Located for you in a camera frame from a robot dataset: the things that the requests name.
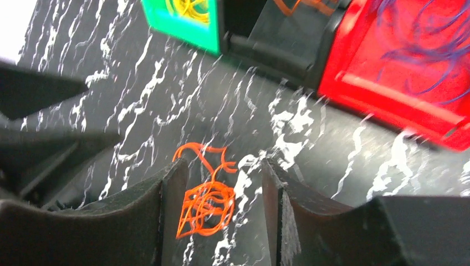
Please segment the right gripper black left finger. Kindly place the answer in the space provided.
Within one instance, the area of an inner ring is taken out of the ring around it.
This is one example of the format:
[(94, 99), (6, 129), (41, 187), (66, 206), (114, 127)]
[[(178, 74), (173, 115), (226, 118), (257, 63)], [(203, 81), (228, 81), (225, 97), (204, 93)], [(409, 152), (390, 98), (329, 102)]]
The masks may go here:
[(188, 181), (178, 159), (81, 209), (44, 211), (1, 200), (2, 265), (172, 265)]

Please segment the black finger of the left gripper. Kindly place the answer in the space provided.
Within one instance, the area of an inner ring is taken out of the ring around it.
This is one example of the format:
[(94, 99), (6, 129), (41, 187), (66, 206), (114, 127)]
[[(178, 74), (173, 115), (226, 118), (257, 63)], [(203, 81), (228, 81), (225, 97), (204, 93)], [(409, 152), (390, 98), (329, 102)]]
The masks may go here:
[(88, 89), (84, 81), (1, 62), (1, 114), (24, 118)]

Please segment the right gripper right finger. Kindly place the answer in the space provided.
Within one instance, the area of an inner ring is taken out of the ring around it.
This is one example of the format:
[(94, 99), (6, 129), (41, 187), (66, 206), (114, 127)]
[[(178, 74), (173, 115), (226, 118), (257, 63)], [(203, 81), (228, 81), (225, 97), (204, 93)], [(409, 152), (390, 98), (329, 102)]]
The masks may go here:
[(377, 196), (350, 207), (262, 162), (272, 265), (468, 265), (469, 198)]

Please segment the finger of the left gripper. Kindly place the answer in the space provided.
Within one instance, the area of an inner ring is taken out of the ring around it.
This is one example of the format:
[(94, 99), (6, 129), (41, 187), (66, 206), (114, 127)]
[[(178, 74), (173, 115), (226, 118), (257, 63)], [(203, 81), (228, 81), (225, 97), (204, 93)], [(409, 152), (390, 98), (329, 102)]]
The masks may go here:
[(75, 175), (121, 141), (117, 132), (1, 131), (1, 199), (54, 206)]

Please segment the green plastic bin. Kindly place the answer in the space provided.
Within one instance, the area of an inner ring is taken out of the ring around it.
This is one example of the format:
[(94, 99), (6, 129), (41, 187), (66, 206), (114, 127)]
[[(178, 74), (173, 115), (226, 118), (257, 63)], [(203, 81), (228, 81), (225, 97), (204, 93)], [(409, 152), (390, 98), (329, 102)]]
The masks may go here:
[(142, 1), (142, 7), (150, 28), (221, 53), (217, 1)]

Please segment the black plastic bin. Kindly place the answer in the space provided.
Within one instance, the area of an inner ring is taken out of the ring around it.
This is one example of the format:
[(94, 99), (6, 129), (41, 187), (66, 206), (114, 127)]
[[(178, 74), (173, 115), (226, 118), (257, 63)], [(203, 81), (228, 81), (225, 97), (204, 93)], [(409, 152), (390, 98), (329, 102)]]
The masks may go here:
[(317, 90), (350, 1), (217, 1), (221, 53)]

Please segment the red plastic bin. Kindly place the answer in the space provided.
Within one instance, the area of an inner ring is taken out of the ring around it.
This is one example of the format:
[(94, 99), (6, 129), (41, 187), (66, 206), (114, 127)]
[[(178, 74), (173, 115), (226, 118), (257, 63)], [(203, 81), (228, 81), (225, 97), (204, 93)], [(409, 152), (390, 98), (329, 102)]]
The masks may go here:
[(319, 93), (436, 145), (469, 148), (469, 2), (352, 1)]

